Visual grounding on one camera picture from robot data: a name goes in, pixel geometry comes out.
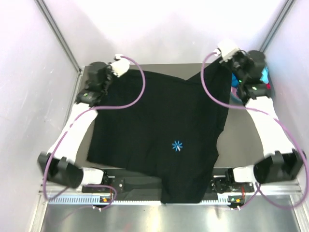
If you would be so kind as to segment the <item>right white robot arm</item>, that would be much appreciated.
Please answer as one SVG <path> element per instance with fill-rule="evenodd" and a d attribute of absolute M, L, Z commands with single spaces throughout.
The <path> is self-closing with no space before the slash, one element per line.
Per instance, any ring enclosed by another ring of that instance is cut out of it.
<path fill-rule="evenodd" d="M 237 191 L 243 183 L 262 185 L 295 180 L 306 157 L 275 113 L 271 86 L 263 78 L 266 71 L 265 55 L 260 51 L 244 52 L 238 48 L 229 52 L 217 49 L 215 54 L 220 56 L 220 65 L 226 67 L 234 76 L 237 96 L 242 106 L 230 105 L 215 97 L 205 81 L 202 82 L 203 88 L 215 103 L 249 113 L 264 155 L 263 159 L 255 164 L 228 169 L 226 187 L 230 191 Z"/>

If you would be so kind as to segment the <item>black t shirt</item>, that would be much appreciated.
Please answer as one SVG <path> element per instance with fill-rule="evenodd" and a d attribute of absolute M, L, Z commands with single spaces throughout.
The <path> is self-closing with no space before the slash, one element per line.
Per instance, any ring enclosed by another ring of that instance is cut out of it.
<path fill-rule="evenodd" d="M 187 80 L 129 70 L 111 85 L 95 119 L 87 160 L 161 179 L 162 203 L 198 203 L 218 159 L 231 72 L 218 60 Z"/>

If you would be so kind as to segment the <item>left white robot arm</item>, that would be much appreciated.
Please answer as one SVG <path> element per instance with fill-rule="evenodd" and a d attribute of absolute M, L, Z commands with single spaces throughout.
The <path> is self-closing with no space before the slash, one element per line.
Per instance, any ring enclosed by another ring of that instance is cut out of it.
<path fill-rule="evenodd" d="M 93 62 L 86 66 L 80 91 L 72 106 L 69 119 L 59 138 L 38 157 L 43 174 L 43 184 L 52 182 L 67 188 L 93 185 L 98 191 L 106 191 L 109 179 L 104 171 L 96 168 L 79 167 L 76 156 L 90 125 L 98 113 L 93 109 L 106 96 L 114 75 L 110 63 Z"/>

